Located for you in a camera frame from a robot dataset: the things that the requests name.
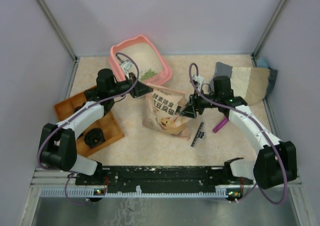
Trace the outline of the beige cat litter bag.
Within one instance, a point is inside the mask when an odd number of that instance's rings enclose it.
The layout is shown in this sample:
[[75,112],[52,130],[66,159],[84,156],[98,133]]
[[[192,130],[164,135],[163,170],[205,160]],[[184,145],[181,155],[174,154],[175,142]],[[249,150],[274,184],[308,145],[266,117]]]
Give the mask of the beige cat litter bag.
[[145,96],[146,110],[142,125],[165,135],[189,140],[191,132],[188,122],[191,119],[176,112],[178,102],[186,98],[186,92],[151,83],[147,85],[153,88],[153,92]]

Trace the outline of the purple plastic scoop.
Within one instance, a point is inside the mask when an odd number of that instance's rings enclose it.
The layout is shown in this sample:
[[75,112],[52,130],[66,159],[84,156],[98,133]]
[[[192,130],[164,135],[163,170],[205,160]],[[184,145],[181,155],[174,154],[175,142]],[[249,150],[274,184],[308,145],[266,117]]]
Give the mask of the purple plastic scoop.
[[213,132],[217,133],[223,126],[225,126],[228,123],[228,119],[225,117],[220,123],[218,123],[214,128]]

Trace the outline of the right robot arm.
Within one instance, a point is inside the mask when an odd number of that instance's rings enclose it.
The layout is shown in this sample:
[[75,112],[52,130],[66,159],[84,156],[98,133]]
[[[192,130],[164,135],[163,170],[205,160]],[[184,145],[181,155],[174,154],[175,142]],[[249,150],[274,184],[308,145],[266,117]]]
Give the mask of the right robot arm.
[[180,116],[195,119],[205,109],[217,108],[244,133],[257,154],[254,161],[242,157],[226,161],[224,180],[235,184],[240,178],[246,178],[255,181],[264,190],[294,181],[298,176],[295,145],[291,141],[282,141],[263,126],[246,101],[234,96],[229,77],[214,77],[214,91],[208,94],[202,90],[203,81],[201,76],[191,76],[194,93],[189,96],[188,103],[179,109]]

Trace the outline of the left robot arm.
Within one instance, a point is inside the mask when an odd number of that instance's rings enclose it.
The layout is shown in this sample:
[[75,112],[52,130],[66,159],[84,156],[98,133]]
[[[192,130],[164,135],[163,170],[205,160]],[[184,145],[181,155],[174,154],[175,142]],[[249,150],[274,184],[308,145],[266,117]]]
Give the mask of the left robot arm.
[[101,69],[96,86],[85,91],[85,104],[67,119],[57,124],[47,123],[41,132],[37,162],[44,170],[58,169],[65,172],[86,175],[91,183],[103,181],[102,165],[77,153],[76,140],[89,126],[108,114],[115,104],[115,98],[130,94],[139,98],[153,89],[140,82],[130,72],[124,81],[115,81],[111,69]]

